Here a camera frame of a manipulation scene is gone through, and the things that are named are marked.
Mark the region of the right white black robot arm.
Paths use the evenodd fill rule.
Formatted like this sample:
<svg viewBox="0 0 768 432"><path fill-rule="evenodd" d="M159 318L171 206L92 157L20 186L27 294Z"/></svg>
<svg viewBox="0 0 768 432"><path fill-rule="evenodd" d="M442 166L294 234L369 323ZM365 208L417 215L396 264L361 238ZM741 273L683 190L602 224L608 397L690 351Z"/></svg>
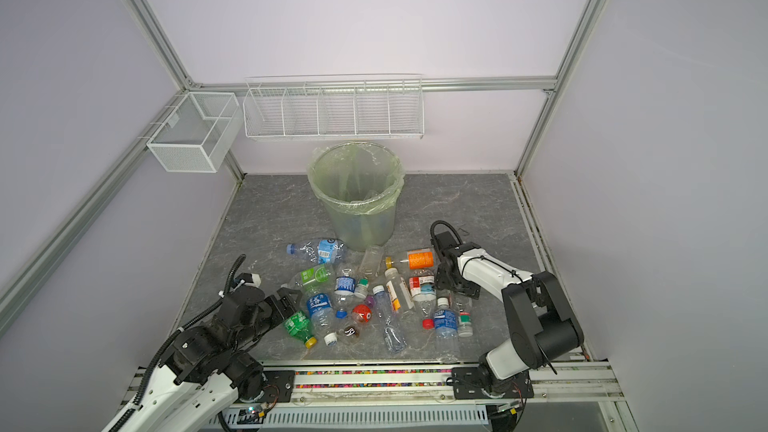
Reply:
<svg viewBox="0 0 768 432"><path fill-rule="evenodd" d="M437 255L438 288L471 299L486 291L504 308L508 338L481 355L467 386L501 396L517 387L527 371L552 367L554 359L584 344L583 330L554 274L508 265L478 244L463 241L444 220L431 224L430 240Z"/></svg>

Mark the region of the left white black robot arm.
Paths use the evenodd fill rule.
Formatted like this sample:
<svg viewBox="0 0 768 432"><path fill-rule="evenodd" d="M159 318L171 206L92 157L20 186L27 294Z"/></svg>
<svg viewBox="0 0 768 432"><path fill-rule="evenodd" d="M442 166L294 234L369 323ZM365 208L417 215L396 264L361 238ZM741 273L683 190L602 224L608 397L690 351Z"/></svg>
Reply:
<svg viewBox="0 0 768 432"><path fill-rule="evenodd" d="M162 343L134 396L106 425L108 431L198 431L236 403L248 417L265 417L291 399L294 380L269 372L252 349L299 312L301 291L281 287L271 295L257 274L240 273L239 256L218 299Z"/></svg>

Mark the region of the yellow stripe white cap bottle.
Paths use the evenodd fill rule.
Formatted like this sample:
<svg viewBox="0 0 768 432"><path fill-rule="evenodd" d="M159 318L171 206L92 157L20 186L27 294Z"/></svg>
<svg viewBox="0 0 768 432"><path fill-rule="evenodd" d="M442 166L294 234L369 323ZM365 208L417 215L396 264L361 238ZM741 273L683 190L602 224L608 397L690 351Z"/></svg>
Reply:
<svg viewBox="0 0 768 432"><path fill-rule="evenodd" d="M414 304L401 274L396 268L392 267L385 271L384 276L386 279L385 286L389 292L394 311L400 315L411 312Z"/></svg>

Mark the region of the red white label bottle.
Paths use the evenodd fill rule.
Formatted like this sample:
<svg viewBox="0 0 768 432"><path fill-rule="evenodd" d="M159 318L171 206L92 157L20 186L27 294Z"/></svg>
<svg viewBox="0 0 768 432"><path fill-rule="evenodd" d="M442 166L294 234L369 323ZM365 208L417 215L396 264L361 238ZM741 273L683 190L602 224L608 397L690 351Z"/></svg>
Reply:
<svg viewBox="0 0 768 432"><path fill-rule="evenodd" d="M437 302L435 275L430 270L416 270L409 278L408 285L412 301L420 312L422 327L433 329Z"/></svg>

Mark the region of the clear bottle green label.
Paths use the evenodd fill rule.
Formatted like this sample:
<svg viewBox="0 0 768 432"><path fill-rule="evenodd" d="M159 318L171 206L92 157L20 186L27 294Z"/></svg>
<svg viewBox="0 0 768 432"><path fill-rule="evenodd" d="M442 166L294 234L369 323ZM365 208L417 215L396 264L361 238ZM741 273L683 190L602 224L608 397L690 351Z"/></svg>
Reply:
<svg viewBox="0 0 768 432"><path fill-rule="evenodd" d="M453 297L453 309L458 317L458 336L460 338L473 336L472 305L472 299L466 295L455 294Z"/></svg>

